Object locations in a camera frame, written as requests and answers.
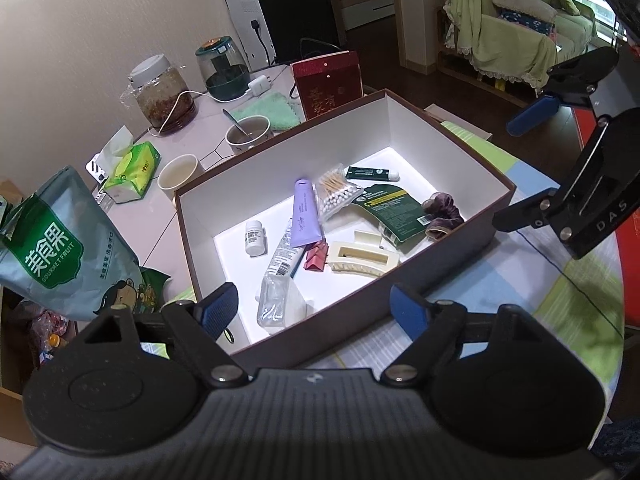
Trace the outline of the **purple velvet scrunchie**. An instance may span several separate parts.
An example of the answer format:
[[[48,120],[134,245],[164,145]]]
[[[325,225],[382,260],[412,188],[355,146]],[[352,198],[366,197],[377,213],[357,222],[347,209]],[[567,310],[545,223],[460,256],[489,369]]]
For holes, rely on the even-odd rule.
[[[422,209],[428,220],[425,235],[430,240],[440,240],[464,223],[459,208],[448,193],[434,193],[422,204]]]

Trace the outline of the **cream plastic hair claw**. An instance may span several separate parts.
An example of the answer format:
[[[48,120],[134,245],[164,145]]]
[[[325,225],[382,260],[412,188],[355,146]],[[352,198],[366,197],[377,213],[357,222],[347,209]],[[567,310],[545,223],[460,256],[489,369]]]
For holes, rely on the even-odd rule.
[[[396,269],[400,259],[396,250],[383,246],[380,233],[356,230],[352,242],[329,244],[326,264],[333,272],[371,275],[375,278]]]

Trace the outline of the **small white pill bottle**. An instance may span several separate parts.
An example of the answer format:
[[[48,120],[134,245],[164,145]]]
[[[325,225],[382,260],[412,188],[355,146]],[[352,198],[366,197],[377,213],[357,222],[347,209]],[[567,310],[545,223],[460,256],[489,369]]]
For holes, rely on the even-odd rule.
[[[266,252],[265,231],[262,222],[250,220],[245,225],[245,252],[250,257],[262,256]]]

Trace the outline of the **green product backing card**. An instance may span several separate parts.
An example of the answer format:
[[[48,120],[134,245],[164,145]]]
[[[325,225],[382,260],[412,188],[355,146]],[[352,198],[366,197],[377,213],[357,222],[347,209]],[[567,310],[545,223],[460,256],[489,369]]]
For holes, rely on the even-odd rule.
[[[378,220],[378,230],[395,247],[424,235],[430,223],[422,205],[394,184],[370,185],[354,204]]]

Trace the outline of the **white blue ointment tube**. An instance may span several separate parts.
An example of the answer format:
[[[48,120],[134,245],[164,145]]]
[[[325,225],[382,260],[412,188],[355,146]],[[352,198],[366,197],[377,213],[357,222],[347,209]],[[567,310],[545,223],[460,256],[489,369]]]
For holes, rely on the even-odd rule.
[[[292,222],[293,220],[288,222],[288,226],[271,257],[266,270],[267,275],[289,276],[292,278],[300,260],[303,258],[305,247],[293,246],[292,244]]]

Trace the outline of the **pink binder clip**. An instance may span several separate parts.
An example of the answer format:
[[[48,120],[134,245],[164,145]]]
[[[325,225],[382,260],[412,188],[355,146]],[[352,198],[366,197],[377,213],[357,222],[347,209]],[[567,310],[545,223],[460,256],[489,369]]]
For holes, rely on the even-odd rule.
[[[312,272],[322,272],[326,265],[328,252],[329,244],[325,240],[319,240],[311,245],[306,252],[304,269]]]

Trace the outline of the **purple lotion tube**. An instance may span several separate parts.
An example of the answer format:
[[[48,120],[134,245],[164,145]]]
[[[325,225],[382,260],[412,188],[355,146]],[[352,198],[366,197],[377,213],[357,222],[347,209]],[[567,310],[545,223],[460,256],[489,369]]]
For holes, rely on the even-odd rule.
[[[294,184],[291,245],[303,247],[322,240],[314,187],[307,179]]]

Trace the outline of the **cotton swabs plastic bag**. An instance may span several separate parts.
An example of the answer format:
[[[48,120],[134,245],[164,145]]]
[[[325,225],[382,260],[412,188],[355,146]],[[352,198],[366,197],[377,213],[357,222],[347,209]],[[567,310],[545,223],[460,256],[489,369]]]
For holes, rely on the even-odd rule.
[[[319,219],[324,223],[363,196],[364,189],[347,180],[344,168],[337,166],[318,177],[314,182],[314,192],[317,197]]]

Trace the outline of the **plaid blue green tablecloth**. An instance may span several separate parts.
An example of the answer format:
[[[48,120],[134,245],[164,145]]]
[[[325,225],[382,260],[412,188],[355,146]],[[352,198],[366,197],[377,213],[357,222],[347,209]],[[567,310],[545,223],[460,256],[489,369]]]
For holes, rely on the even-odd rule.
[[[480,140],[486,136],[484,130],[477,136],[472,132],[477,128],[457,117],[440,124],[509,177],[518,186],[516,200],[554,185],[502,148]],[[622,267],[614,238],[610,236],[594,252],[576,261],[542,229],[498,233],[480,258],[438,286],[428,298],[455,299],[478,312],[495,311],[498,304],[506,302],[518,304],[551,328],[608,385],[611,401],[624,352],[622,336],[607,321],[615,323],[621,334],[624,332]],[[143,265],[172,278],[167,299],[194,299],[176,214],[146,252]],[[371,367],[378,376],[409,342],[397,323],[383,322],[307,367]]]

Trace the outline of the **green covered sofa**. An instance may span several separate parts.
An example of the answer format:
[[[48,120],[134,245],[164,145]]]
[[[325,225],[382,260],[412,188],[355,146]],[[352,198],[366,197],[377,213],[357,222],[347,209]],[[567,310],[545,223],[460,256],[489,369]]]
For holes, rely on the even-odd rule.
[[[575,0],[446,0],[442,10],[445,49],[477,73],[534,90],[597,36],[596,14]]]

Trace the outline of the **blue green snack bag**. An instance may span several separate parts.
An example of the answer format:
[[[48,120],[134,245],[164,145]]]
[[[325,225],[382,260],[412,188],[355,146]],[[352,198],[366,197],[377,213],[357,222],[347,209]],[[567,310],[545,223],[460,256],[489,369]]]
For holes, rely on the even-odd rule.
[[[138,257],[71,166],[1,221],[1,284],[73,321],[163,307],[168,276]]]

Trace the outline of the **white empty cup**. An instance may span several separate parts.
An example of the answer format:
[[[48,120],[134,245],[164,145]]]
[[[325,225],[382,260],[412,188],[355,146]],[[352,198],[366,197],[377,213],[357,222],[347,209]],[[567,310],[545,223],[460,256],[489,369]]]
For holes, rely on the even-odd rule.
[[[157,185],[172,202],[176,192],[183,185],[204,174],[204,168],[193,154],[180,155],[162,169],[157,178]]]

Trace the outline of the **green tissue pack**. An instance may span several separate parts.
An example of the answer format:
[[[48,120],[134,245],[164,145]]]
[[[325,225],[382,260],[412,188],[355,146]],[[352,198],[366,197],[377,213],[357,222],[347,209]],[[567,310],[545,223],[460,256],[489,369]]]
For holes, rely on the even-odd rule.
[[[96,158],[105,174],[101,190],[116,204],[142,200],[160,164],[160,152],[145,141],[134,143],[134,136],[121,126]]]

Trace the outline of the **white mug with spoon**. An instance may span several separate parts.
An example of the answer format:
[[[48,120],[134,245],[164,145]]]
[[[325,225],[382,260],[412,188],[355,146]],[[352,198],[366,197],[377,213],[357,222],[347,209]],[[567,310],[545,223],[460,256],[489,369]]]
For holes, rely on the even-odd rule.
[[[253,115],[235,119],[228,110],[223,110],[222,114],[231,122],[224,140],[235,155],[244,153],[273,136],[271,122],[266,116]]]

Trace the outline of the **red gift box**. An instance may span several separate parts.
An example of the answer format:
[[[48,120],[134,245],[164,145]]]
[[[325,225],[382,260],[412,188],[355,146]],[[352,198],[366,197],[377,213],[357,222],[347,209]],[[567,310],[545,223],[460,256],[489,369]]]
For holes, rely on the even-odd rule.
[[[300,104],[312,119],[363,97],[358,54],[341,51],[291,65]]]

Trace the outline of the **glass jar white lid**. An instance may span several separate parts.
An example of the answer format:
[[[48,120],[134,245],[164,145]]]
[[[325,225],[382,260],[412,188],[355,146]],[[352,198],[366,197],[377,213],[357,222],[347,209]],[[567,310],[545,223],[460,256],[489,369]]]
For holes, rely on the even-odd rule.
[[[131,70],[120,102],[136,103],[158,136],[183,129],[198,114],[193,93],[166,55],[154,54]]]

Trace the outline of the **green folded cloth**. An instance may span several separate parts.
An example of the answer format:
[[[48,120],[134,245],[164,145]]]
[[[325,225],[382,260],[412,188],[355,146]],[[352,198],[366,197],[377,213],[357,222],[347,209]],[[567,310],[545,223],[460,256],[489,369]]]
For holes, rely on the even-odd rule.
[[[236,120],[258,115],[267,117],[275,132],[294,128],[304,121],[298,104],[280,92],[267,92],[257,100],[232,110],[231,115]]]

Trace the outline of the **white power adapter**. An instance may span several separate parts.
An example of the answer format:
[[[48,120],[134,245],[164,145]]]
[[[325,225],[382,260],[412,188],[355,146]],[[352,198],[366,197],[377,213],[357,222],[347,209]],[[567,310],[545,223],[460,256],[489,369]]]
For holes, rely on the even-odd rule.
[[[255,98],[262,96],[271,88],[271,78],[266,75],[259,75],[248,83],[248,90]]]

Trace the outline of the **black white refrigerator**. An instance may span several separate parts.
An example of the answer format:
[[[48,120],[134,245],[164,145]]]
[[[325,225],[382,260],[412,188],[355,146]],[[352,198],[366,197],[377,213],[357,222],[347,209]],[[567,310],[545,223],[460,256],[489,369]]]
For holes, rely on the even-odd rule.
[[[338,0],[224,0],[252,72],[347,44]]]

